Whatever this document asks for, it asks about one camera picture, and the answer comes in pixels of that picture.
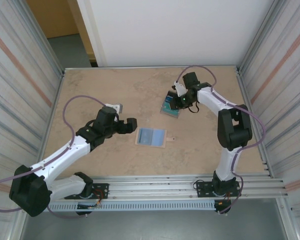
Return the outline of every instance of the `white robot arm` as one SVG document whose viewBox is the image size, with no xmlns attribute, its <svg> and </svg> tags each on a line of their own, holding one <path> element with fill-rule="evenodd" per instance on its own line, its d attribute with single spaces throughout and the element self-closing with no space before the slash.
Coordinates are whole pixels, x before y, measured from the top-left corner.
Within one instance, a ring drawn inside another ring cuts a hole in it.
<svg viewBox="0 0 300 240">
<path fill-rule="evenodd" d="M 93 180 L 82 172 L 64 179 L 55 179 L 76 160 L 103 144 L 105 139 L 111 138 L 113 134 L 130 134 L 136 130 L 137 120 L 128 118 L 127 123 L 124 123 L 123 120 L 119 120 L 118 113 L 120 112 L 119 104 L 106 104 L 99 110 L 96 119 L 89 121 L 76 132 L 73 141 L 69 141 L 52 155 L 31 167 L 22 165 L 17 168 L 14 175 L 24 174 L 41 167 L 38 171 L 12 181 L 10 199 L 30 216 L 35 217 L 50 202 L 70 195 L 90 196 L 93 190 Z"/>
<path fill-rule="evenodd" d="M 217 136 L 222 146 L 220 163 L 213 174 L 212 181 L 196 184 L 198 197 L 220 197 L 227 193 L 231 197 L 237 196 L 239 183 L 233 175 L 233 170 L 236 169 L 238 161 L 234 163 L 234 166 L 232 164 L 234 156 L 237 154 L 237 159 L 240 156 L 238 149 L 246 146 L 252 138 L 249 115 L 229 106 L 229 104 L 232 106 L 235 104 L 215 92 L 210 84 L 200 83 L 194 72 L 184 75 L 183 81 L 185 87 L 178 82 L 174 83 L 173 88 L 177 93 L 169 91 L 172 96 L 171 109 L 189 108 L 193 103 L 207 106 L 218 116 Z M 60 180 L 56 178 L 76 160 L 103 144 L 105 139 L 111 138 L 113 134 L 129 134 L 136 130 L 137 120 L 128 118 L 127 123 L 124 123 L 123 120 L 119 120 L 118 113 L 120 112 L 119 104 L 106 104 L 98 112 L 96 119 L 80 128 L 74 139 L 55 153 L 31 167 L 20 166 L 14 175 L 40 169 L 14 179 L 9 193 L 10 199 L 30 216 L 35 217 L 43 212 L 50 202 L 70 195 L 91 196 L 93 180 L 84 173 L 77 172 L 71 177 Z"/>
<path fill-rule="evenodd" d="M 219 95 L 209 83 L 200 83 L 194 72 L 183 76 L 185 87 L 175 82 L 172 88 L 175 92 L 169 91 L 172 97 L 170 108 L 172 110 L 186 109 L 193 103 L 200 103 L 207 106 L 218 118 L 217 136 L 222 146 L 219 165 L 214 172 L 211 182 L 211 192 L 215 196 L 224 196 L 226 193 L 235 192 L 238 182 L 233 174 L 235 171 L 241 151 L 238 150 L 247 145 L 252 139 L 252 128 L 248 114 L 233 108 L 236 104 L 228 101 Z"/>
</svg>

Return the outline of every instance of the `wooden door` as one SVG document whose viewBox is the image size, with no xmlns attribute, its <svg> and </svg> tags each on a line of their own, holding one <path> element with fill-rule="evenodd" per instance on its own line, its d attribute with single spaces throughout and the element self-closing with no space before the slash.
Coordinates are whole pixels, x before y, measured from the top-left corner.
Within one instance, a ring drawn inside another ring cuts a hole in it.
<svg viewBox="0 0 300 240">
<path fill-rule="evenodd" d="M 26 0 L 46 38 L 78 34 L 67 0 Z"/>
</svg>

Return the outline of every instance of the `wooden tabletop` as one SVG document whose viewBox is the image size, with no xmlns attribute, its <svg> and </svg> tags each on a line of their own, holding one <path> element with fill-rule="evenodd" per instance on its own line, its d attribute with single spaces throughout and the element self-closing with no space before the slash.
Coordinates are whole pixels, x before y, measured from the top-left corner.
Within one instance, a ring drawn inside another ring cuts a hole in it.
<svg viewBox="0 0 300 240">
<path fill-rule="evenodd" d="M 218 79 L 215 90 L 229 101 L 243 104 L 234 67 L 214 66 L 209 69 Z M 213 173 L 221 156 L 217 117 L 202 104 L 198 113 L 184 109 L 178 119 L 160 113 L 165 96 L 181 71 L 179 67 L 67 70 L 45 157 L 71 138 L 71 132 L 62 120 L 65 103 L 76 95 L 89 95 L 104 103 L 123 104 L 121 120 L 136 118 L 139 127 L 165 129 L 167 137 L 175 137 L 175 141 L 166 142 L 165 148 L 149 147 L 135 145 L 136 132 L 116 134 L 77 160 L 61 176 L 68 177 L 75 172 L 83 172 L 91 177 Z M 193 68 L 187 72 L 193 71 L 200 82 L 213 83 L 213 78 L 204 69 Z M 78 98 L 69 104 L 65 117 L 76 131 L 89 120 L 95 119 L 100 108 L 101 105 L 93 100 Z M 263 171 L 256 147 L 242 153 L 237 172 Z"/>
</svg>

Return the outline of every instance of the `wooden board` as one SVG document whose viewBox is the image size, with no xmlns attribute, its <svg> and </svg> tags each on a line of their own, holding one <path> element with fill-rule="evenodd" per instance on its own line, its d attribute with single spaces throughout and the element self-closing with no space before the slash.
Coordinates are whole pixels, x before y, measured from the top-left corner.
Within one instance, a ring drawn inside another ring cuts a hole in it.
<svg viewBox="0 0 300 240">
<path fill-rule="evenodd" d="M 237 104 L 243 98 L 234 67 L 210 67 L 222 96 Z M 65 73 L 60 98 L 56 107 L 45 156 L 63 146 L 71 133 L 63 123 L 62 110 L 76 95 L 89 95 L 104 103 L 123 104 L 120 119 L 137 118 L 139 127 L 166 129 L 167 137 L 175 137 L 165 148 L 135 145 L 136 133 L 116 134 L 90 154 L 77 160 L 62 176 L 84 172 L 89 176 L 130 176 L 163 174 L 213 173 L 217 168 L 221 146 L 217 139 L 217 117 L 204 105 L 198 113 L 182 110 L 179 118 L 160 113 L 168 90 L 182 68 L 127 68 L 127 69 L 70 69 Z M 213 83 L 210 74 L 201 68 L 195 71 L 201 82 Z M 71 102 L 66 119 L 78 130 L 95 119 L 101 106 L 93 100 L 80 98 Z M 257 148 L 242 153 L 237 171 L 263 172 Z"/>
</svg>

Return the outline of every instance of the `corrugated metal panel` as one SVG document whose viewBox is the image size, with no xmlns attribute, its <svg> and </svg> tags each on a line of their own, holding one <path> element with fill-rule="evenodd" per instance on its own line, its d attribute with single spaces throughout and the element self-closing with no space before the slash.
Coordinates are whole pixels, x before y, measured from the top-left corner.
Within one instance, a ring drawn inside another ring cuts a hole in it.
<svg viewBox="0 0 300 240">
<path fill-rule="evenodd" d="M 92 206 L 89 209 L 78 205 Z M 173 210 L 216 210 L 214 200 L 157 200 L 157 201 L 103 201 L 96 202 L 53 202 L 53 212 L 112 212 L 112 211 L 173 211 Z"/>
<path fill-rule="evenodd" d="M 38 160 L 62 78 L 47 39 L 22 1 L 0 1 L 0 179 Z M 11 182 L 0 184 L 0 208 Z M 0 213 L 0 239 L 9 236 L 14 213 Z"/>
<path fill-rule="evenodd" d="M 269 164 L 283 178 L 300 226 L 300 0 L 287 0 L 240 66 L 253 111 L 265 123 Z"/>
</svg>

